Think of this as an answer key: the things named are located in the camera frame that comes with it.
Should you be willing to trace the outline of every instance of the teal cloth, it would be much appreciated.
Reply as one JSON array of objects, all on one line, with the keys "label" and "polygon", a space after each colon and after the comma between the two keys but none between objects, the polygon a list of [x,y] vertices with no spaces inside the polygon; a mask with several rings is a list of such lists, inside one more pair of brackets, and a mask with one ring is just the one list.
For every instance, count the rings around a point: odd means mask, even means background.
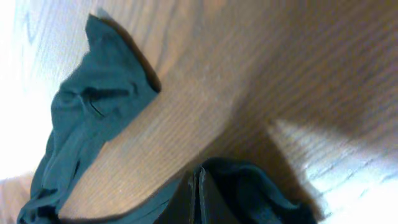
[{"label": "teal cloth", "polygon": [[55,95],[53,131],[18,223],[57,222],[57,213],[106,141],[157,95],[119,34],[89,16],[90,51]]}]

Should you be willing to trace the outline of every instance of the wooden table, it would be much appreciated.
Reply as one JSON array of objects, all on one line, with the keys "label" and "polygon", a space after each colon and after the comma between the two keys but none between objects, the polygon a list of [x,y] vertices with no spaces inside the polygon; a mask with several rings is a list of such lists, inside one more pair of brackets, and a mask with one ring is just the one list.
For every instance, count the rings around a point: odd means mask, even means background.
[{"label": "wooden table", "polygon": [[[221,155],[263,167],[323,223],[397,221],[397,3],[17,2],[18,52],[33,55],[19,60],[44,83],[44,110],[87,51],[89,12],[132,35],[162,93],[103,147],[61,217],[128,212]],[[6,204],[15,181],[2,187]]]}]

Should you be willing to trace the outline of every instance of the cloth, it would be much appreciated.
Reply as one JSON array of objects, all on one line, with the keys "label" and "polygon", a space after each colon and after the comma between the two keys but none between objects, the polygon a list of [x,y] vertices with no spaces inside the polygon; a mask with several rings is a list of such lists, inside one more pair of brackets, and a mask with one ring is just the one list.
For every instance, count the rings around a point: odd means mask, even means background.
[{"label": "cloth", "polygon": [[89,16],[86,34],[90,51],[53,99],[53,131],[18,223],[57,221],[58,211],[103,144],[157,94],[114,29]]},{"label": "cloth", "polygon": [[316,223],[307,206],[290,203],[260,168],[221,158],[171,181],[124,217],[60,220],[59,210],[105,141],[156,96],[112,28],[90,16],[86,33],[90,52],[53,99],[53,131],[18,224]]}]

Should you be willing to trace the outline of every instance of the wooden surface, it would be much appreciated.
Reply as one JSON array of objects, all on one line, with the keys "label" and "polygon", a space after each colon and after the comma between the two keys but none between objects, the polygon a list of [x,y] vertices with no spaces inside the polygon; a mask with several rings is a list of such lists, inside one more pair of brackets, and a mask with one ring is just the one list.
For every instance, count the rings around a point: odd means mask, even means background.
[{"label": "wooden surface", "polygon": [[[9,77],[21,100],[40,102],[18,124],[27,130],[48,124],[53,94],[87,51],[89,12],[120,23],[162,82],[105,144],[61,217],[128,212],[176,173],[222,155],[263,167],[322,223],[397,223],[394,1],[35,0],[14,12]],[[35,144],[21,155],[41,157],[48,129],[30,132]],[[3,182],[3,220],[16,220],[29,181]]]}]

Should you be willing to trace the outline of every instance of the brown wood grain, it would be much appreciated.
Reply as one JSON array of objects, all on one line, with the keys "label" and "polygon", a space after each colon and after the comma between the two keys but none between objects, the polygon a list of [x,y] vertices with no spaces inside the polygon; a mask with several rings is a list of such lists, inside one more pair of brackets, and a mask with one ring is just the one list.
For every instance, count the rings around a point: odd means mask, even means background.
[{"label": "brown wood grain", "polygon": [[28,19],[17,16],[15,29],[40,46],[29,49],[31,79],[45,74],[49,96],[86,51],[89,12],[124,27],[162,83],[102,148],[61,217],[128,212],[181,170],[222,155],[263,167],[323,223],[396,222],[394,1],[17,5]]}]

